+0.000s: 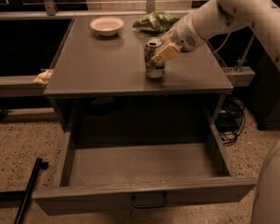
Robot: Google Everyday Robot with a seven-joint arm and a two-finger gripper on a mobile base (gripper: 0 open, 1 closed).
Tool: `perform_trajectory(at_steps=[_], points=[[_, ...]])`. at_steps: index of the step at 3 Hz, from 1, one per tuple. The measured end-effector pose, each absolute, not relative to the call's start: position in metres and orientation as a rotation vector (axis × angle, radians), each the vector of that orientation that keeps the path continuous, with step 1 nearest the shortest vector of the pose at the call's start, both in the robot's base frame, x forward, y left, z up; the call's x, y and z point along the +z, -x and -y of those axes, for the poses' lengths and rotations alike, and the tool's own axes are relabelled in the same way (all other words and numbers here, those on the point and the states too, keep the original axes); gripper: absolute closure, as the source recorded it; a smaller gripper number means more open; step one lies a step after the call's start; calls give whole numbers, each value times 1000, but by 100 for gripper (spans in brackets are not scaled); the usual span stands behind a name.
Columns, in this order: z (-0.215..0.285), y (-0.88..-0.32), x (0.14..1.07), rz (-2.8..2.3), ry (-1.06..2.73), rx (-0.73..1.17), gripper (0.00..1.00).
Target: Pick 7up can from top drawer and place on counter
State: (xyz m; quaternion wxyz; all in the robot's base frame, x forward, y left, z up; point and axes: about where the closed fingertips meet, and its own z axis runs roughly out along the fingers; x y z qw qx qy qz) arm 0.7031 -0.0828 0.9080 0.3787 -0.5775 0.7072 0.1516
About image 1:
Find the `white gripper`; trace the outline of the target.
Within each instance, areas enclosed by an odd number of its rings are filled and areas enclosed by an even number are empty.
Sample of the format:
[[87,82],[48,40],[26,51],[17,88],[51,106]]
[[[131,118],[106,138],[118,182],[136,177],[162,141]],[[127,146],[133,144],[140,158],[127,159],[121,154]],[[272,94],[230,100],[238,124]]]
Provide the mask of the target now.
[[170,30],[162,37],[161,45],[153,53],[151,61],[156,64],[166,63],[179,56],[181,48],[183,51],[193,51],[205,43],[196,31],[192,14],[179,19]]

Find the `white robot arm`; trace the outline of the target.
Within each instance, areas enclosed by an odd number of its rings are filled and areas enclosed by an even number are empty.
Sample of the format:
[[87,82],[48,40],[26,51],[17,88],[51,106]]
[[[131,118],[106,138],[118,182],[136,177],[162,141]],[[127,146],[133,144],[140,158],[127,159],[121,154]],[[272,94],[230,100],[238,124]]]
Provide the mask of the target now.
[[[280,71],[280,7],[273,0],[210,0],[180,19],[161,37],[152,60],[164,63],[207,39],[248,26]],[[259,172],[251,224],[280,224],[280,141]]]

